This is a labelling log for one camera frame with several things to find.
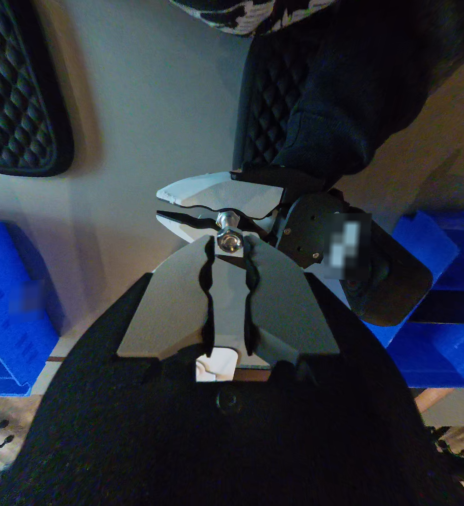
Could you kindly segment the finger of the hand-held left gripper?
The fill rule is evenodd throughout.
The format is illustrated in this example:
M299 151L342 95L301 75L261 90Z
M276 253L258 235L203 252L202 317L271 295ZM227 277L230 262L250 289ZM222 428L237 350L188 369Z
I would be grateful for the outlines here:
M204 174L171 183L156 192L161 201L182 208L214 212L233 210L252 219L268 216L281 202L284 189L236 181L230 172Z
M235 212L240 216L238 229L241 230L244 238L247 236L255 236L275 247L279 242L274 228L277 218L271 214L267 218L254 220L244 216L239 212ZM226 254L222 252L216 243L216 235L220 231L216 224L217 216L206 216L195 218L191 215L180 212L157 212L157 220L167 229L172 231L178 237L184 239L188 243L197 241L205 236L211 236L215 242L215 256L220 259L242 259L244 256L244 247L235 254Z

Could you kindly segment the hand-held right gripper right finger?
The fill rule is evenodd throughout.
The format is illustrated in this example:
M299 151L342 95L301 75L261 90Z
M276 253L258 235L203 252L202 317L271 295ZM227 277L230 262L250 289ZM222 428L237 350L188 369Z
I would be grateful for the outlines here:
M294 365L310 356L338 356L340 349L304 270L284 253L244 236L246 267L244 343L249 356L270 365Z

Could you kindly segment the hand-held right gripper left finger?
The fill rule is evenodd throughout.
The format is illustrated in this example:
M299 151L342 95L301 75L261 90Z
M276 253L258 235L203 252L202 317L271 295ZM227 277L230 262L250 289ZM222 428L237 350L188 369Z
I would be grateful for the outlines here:
M216 239L204 235L169 256L152 273L117 355L165 359L199 345L211 355L215 344L210 294Z

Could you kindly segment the silver bolt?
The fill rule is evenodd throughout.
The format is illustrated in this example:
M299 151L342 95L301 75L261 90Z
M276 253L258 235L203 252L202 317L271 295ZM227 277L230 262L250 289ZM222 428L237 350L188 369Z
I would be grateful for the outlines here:
M226 226L217 233L216 243L222 252L235 254L244 247L243 234L237 227Z

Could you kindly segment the blue plastic bin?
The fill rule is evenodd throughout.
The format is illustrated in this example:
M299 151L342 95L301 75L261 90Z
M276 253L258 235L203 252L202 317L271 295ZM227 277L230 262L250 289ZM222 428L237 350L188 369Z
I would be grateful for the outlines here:
M65 313L46 263L0 221L0 396L27 396L58 343Z
M393 237L431 271L425 299L397 326L366 326L411 388L464 388L464 211L417 211Z

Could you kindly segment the person's left forearm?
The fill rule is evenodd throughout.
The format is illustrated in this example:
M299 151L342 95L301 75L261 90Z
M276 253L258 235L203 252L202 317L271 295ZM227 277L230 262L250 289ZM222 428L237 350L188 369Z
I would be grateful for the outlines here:
M464 1L343 1L273 163L359 173L463 64Z

